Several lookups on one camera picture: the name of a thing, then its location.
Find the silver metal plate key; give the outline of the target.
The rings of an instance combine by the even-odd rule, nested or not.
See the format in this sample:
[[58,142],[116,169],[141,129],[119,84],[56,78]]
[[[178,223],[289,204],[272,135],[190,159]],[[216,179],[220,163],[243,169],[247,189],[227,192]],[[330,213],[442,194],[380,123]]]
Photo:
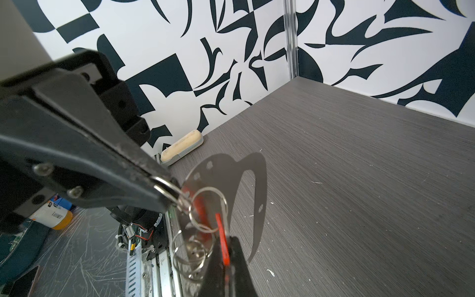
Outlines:
[[235,160],[225,153],[212,155],[196,165],[183,182],[183,192],[188,204],[177,216],[177,222],[185,239],[202,235],[204,245],[211,245],[211,234],[196,229],[189,218],[192,197],[196,192],[210,189],[220,191],[228,204],[226,223],[231,227],[238,221],[238,209],[244,207],[250,220],[247,235],[247,263],[250,264],[261,244],[267,210],[267,163],[262,153],[253,152],[241,160]]

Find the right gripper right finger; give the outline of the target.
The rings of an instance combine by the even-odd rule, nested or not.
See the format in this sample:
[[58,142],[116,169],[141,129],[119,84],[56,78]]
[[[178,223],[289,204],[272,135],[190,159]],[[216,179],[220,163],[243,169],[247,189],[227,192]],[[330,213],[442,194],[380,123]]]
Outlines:
[[251,274],[237,237],[229,238],[228,251],[230,265],[227,267],[227,296],[257,297],[258,294],[252,283]]

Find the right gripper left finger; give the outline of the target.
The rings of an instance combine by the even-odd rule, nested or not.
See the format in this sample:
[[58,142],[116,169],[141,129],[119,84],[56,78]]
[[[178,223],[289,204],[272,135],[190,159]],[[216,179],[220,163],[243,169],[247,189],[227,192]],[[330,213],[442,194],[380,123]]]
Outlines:
[[213,248],[203,281],[197,293],[198,297],[230,297],[231,265],[223,260],[220,240]]

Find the red key tag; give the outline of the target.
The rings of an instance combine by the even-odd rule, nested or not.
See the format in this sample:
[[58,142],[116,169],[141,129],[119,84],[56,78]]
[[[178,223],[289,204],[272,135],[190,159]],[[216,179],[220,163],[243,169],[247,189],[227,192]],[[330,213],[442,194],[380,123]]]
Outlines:
[[192,197],[190,221],[199,231],[219,237],[221,257],[226,268],[231,265],[227,216],[228,204],[220,191],[213,192],[208,189],[201,193],[196,192]]

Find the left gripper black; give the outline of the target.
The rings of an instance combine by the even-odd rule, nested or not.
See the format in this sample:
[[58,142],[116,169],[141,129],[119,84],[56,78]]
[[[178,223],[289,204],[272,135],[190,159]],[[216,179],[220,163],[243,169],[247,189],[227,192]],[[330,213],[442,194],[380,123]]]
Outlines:
[[1,83],[1,232],[52,195],[83,208],[165,212],[171,174],[142,145],[150,128],[105,55],[83,51]]

